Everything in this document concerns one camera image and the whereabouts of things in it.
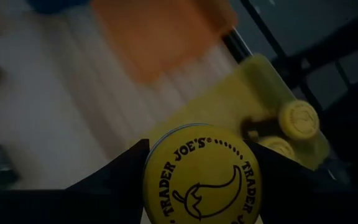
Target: pepper illustration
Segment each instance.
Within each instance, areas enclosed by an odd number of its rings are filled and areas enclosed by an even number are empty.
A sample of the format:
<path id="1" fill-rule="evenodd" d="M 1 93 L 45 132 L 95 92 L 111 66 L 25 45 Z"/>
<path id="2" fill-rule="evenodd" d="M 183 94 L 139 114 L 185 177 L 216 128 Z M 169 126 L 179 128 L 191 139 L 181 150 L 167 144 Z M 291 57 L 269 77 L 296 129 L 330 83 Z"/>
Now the pepper illustration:
<path id="1" fill-rule="evenodd" d="M 197 183 L 187 190 L 184 197 L 177 190 L 172 192 L 172 196 L 185 206 L 185 210 L 189 215 L 201 221 L 202 218 L 213 217 L 229 208 L 240 194 L 241 183 L 240 167 L 233 166 L 233 177 L 225 184 L 208 185 Z M 211 196 L 207 198 L 206 195 L 214 195 L 216 198 L 223 195 L 230 195 L 230 197 L 224 200 L 223 204 L 217 204 L 217 201 L 222 202 L 222 200 L 216 200 Z"/>

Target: yellow bottle cap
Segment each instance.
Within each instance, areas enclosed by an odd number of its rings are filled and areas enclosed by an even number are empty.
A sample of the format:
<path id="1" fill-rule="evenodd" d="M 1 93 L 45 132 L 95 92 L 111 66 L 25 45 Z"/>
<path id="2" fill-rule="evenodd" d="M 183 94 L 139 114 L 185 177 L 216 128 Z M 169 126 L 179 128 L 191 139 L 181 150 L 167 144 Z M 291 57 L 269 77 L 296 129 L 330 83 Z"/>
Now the yellow bottle cap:
<path id="1" fill-rule="evenodd" d="M 280 110 L 278 122 L 284 134 L 294 140 L 312 138 L 319 130 L 317 112 L 307 102 L 295 100 Z"/>
<path id="2" fill-rule="evenodd" d="M 244 141 L 214 126 L 182 126 L 153 147 L 143 195 L 150 221 L 255 223 L 261 176 Z"/>
<path id="3" fill-rule="evenodd" d="M 284 139 L 270 136 L 263 138 L 258 142 L 260 145 L 265 146 L 289 159 L 296 161 L 295 153 L 291 147 L 291 145 Z"/>

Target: blue object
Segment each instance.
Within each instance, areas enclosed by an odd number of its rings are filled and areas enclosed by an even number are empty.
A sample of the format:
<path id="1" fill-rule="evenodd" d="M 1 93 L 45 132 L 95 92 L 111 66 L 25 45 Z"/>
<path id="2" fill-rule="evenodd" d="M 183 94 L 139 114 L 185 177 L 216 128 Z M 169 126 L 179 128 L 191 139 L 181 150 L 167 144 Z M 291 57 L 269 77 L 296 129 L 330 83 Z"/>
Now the blue object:
<path id="1" fill-rule="evenodd" d="M 27 0 L 30 6 L 41 14 L 56 14 L 65 9 L 82 4 L 88 4 L 90 0 Z"/>

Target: orange cloth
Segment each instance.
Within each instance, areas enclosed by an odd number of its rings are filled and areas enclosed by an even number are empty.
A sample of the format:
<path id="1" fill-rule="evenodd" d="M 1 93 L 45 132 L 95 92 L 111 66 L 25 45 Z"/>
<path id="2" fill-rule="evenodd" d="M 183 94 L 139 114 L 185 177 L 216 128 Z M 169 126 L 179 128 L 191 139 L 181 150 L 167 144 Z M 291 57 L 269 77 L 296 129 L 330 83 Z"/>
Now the orange cloth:
<path id="1" fill-rule="evenodd" d="M 237 22 L 227 0 L 93 0 L 91 5 L 111 47 L 140 82 L 202 55 Z"/>

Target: jar lid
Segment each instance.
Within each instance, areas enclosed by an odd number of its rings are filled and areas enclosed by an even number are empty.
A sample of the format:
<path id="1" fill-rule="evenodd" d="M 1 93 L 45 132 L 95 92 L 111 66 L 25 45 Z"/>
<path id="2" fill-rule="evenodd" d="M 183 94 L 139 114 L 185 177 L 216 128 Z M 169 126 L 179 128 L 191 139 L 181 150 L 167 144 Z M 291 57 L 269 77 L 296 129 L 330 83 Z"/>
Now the jar lid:
<path id="1" fill-rule="evenodd" d="M 255 223 L 261 176 L 248 145 L 214 126 L 166 134 L 145 166 L 144 204 L 159 223 Z"/>
<path id="2" fill-rule="evenodd" d="M 284 139 L 277 136 L 270 136 L 261 139 L 258 142 L 260 145 L 265 146 L 289 159 L 296 160 L 295 153 L 291 145 Z"/>
<path id="3" fill-rule="evenodd" d="M 319 130 L 317 112 L 307 102 L 295 100 L 282 107 L 278 122 L 284 134 L 294 140 L 312 138 Z"/>

